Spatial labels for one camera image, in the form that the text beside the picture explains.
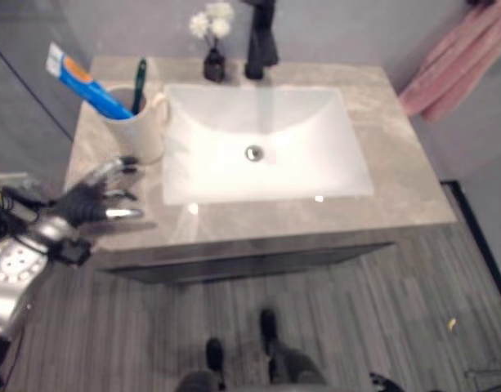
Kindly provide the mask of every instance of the cable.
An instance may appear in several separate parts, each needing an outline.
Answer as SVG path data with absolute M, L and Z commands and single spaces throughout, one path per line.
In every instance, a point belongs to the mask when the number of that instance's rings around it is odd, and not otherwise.
M 9 197 L 5 189 L 0 186 L 0 209 L 5 212 L 10 212 L 12 208 L 14 208 L 14 199 Z

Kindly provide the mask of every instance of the robotic hand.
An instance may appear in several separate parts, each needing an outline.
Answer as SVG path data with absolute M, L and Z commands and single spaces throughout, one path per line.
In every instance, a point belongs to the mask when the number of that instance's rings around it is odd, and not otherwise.
M 136 199 L 126 190 L 107 190 L 110 180 L 135 172 L 136 164 L 132 157 L 104 163 L 69 189 L 24 233 L 0 241 L 0 366 L 19 335 L 34 293 L 48 276 L 51 263 L 81 265 L 90 256 L 91 244 L 78 238 L 78 227 L 143 215 L 139 210 L 109 208 L 103 203 L 112 197 Z

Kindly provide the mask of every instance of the black shoe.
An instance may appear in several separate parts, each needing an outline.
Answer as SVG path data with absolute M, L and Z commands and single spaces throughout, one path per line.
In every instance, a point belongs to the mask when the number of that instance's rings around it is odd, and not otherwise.
M 404 392 L 394 381 L 388 380 L 376 373 L 370 373 L 370 380 L 377 392 Z
M 206 346 L 207 367 L 218 377 L 219 390 L 225 390 L 225 376 L 223 372 L 223 363 L 225 359 L 225 351 L 223 344 L 215 337 L 208 339 Z
M 277 318 L 274 310 L 266 308 L 261 311 L 259 327 L 261 328 L 263 349 L 266 355 L 271 356 L 271 344 L 278 340 Z

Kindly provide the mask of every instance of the marble countertop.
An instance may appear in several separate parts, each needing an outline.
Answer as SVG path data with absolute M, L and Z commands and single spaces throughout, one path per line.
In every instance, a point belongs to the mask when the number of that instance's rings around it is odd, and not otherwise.
M 133 84 L 138 57 L 99 56 L 92 74 L 106 87 Z M 202 83 L 201 60 L 148 58 L 145 92 L 165 83 Z M 230 63 L 230 85 L 254 84 L 243 63 Z M 280 64 L 269 73 L 274 86 L 338 87 L 374 184 L 374 195 L 280 202 L 163 205 L 162 162 L 142 168 L 132 191 L 145 211 L 142 220 L 101 224 L 108 233 L 98 250 L 129 251 L 252 238 L 344 233 L 366 229 L 434 225 L 455 221 L 414 129 L 399 106 L 384 71 L 363 65 Z M 116 145 L 98 114 L 83 103 L 66 176 L 70 186 L 99 163 L 116 156 Z

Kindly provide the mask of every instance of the pants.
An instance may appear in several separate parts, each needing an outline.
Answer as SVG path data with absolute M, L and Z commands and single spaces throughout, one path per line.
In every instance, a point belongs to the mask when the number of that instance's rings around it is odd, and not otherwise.
M 271 347 L 268 363 L 271 384 L 320 384 L 326 381 L 308 355 L 277 341 Z M 216 392 L 217 377 L 209 371 L 190 372 L 181 380 L 176 392 Z

